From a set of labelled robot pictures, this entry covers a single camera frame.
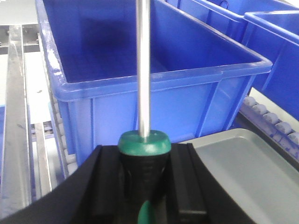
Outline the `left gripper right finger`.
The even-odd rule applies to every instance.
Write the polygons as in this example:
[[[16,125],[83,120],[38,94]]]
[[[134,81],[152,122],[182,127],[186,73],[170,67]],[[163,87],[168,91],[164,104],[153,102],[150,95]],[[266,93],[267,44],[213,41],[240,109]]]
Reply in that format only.
[[[216,181],[191,143],[172,144],[165,171],[169,224],[254,223]]]

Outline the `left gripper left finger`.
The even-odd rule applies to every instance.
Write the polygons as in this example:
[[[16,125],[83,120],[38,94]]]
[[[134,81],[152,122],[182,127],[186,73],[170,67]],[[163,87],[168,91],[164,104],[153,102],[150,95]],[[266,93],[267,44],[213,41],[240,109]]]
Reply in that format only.
[[[53,191],[2,224],[113,224],[118,210],[120,152],[97,146]]]

